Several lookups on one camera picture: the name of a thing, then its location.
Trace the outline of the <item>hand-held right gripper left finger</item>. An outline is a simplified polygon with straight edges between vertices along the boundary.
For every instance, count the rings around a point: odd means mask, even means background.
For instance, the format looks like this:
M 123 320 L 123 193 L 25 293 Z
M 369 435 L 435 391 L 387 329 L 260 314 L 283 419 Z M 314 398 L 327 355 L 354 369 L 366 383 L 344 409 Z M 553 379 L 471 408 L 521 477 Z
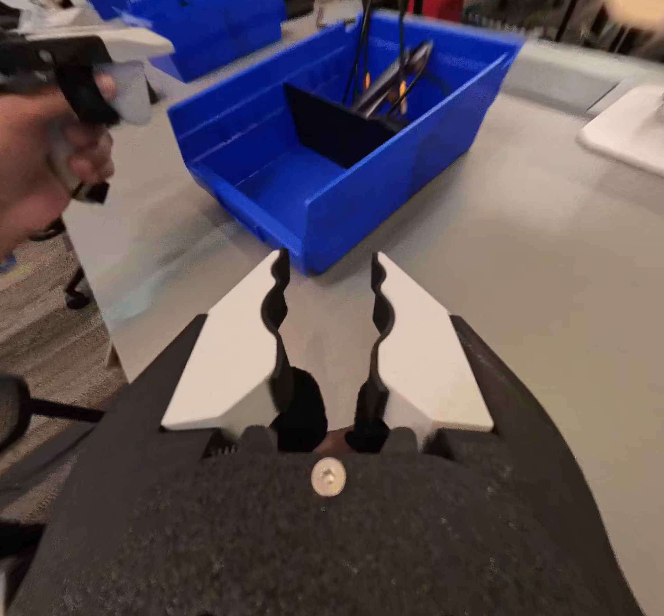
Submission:
M 279 328 L 287 315 L 289 252 L 272 251 L 213 305 L 162 417 L 168 431 L 241 435 L 270 426 L 294 400 Z

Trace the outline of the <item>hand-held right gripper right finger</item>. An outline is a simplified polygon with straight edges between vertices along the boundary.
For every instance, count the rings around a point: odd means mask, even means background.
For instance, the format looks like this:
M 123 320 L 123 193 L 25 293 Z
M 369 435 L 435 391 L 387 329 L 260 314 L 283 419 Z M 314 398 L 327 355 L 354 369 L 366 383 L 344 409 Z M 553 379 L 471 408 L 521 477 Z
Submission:
M 363 441 L 407 429 L 417 443 L 438 431 L 490 433 L 494 419 L 447 308 L 386 254 L 370 263 L 378 337 L 363 384 Z

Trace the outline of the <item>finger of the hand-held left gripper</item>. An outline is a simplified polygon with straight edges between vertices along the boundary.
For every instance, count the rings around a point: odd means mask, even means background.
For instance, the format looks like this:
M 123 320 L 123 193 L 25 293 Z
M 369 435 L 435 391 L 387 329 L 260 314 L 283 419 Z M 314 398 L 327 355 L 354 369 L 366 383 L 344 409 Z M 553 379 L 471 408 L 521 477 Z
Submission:
M 98 37 L 113 63 L 148 61 L 175 52 L 169 39 L 145 28 L 103 29 Z

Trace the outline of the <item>grey desk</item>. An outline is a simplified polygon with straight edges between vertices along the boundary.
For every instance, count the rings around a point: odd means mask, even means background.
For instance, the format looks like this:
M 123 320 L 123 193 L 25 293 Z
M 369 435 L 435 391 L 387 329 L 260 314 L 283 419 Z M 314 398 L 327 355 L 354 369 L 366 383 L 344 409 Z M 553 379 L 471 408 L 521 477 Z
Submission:
M 102 206 L 71 241 L 129 380 L 268 249 L 191 179 L 167 107 L 284 47 L 165 93 L 114 131 Z M 663 614 L 663 179 L 595 156 L 585 122 L 663 83 L 637 58 L 528 40 L 468 153 L 319 277 L 294 272 L 282 336 L 332 429 L 353 421 L 376 331 L 369 264 L 386 253 L 462 316 L 538 398 L 585 473 L 643 611 Z

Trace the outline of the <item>person's left hand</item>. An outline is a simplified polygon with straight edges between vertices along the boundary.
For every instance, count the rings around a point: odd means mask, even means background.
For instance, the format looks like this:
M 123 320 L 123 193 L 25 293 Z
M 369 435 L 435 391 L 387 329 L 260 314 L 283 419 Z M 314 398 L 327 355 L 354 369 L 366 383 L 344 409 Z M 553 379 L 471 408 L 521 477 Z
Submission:
M 113 140 L 104 126 L 81 123 L 57 87 L 1 95 L 1 260 L 58 219 L 71 193 L 50 168 L 50 127 L 64 124 L 68 164 L 79 182 L 112 177 Z

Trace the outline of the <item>black bin divider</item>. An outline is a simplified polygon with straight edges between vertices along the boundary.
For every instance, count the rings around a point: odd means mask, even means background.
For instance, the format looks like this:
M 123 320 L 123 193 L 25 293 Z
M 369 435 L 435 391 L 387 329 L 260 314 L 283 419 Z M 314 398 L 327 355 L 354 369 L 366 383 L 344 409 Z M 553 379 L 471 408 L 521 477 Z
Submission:
M 283 88 L 300 144 L 344 169 L 360 163 L 407 125 L 384 116 L 362 117 L 290 83 Z

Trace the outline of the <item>white stand with black board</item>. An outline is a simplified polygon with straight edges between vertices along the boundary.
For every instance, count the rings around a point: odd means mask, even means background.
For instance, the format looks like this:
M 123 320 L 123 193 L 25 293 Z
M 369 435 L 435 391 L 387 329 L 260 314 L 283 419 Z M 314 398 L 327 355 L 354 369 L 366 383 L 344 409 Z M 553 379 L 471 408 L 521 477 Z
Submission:
M 603 0 L 608 16 L 663 42 L 663 0 Z M 663 177 L 663 85 L 635 87 L 578 134 L 588 150 Z

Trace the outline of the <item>red storage bin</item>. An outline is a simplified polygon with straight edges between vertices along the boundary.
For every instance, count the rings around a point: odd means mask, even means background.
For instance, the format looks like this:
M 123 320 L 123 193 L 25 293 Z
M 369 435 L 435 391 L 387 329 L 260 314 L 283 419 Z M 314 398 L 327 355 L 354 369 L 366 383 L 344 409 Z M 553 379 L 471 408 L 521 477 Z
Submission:
M 465 0 L 423 0 L 422 14 L 431 19 L 461 22 Z

